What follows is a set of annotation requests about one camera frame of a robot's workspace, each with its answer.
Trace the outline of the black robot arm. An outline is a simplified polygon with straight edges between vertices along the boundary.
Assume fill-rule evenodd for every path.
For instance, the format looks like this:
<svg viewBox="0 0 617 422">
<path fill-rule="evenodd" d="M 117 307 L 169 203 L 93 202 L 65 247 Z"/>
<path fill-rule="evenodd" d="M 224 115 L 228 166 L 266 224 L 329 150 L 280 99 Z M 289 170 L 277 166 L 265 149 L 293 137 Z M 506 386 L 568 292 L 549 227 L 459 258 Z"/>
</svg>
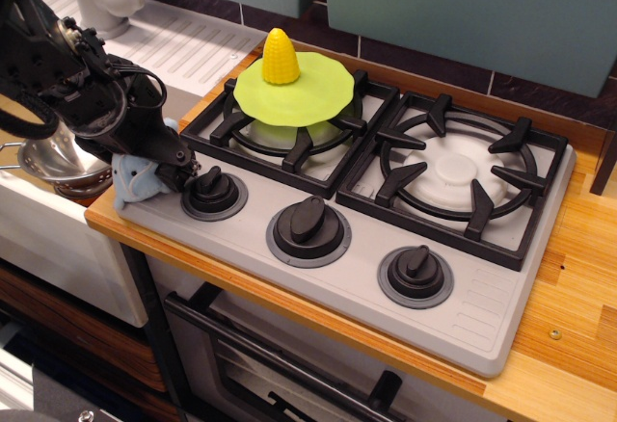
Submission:
<svg viewBox="0 0 617 422">
<path fill-rule="evenodd" d="M 46 139 L 64 124 L 98 159 L 148 159 L 165 185 L 183 191 L 199 163 L 163 120 L 165 84 L 103 45 L 94 28 L 58 17 L 42 0 L 1 0 L 1 93 L 39 118 L 2 111 L 2 130 Z"/>
</svg>

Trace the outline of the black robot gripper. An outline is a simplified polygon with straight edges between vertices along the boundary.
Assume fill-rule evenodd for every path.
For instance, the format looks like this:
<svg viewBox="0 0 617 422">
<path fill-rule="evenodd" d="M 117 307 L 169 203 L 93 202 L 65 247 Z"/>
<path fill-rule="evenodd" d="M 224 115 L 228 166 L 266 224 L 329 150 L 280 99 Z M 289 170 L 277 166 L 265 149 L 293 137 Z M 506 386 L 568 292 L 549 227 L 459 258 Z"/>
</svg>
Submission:
<svg viewBox="0 0 617 422">
<path fill-rule="evenodd" d="M 167 89 L 151 72 L 122 72 L 118 79 L 76 75 L 62 84 L 62 120 L 79 146 L 112 164 L 114 154 L 161 163 L 155 175 L 181 193 L 201 165 L 166 125 L 162 108 Z"/>
</svg>

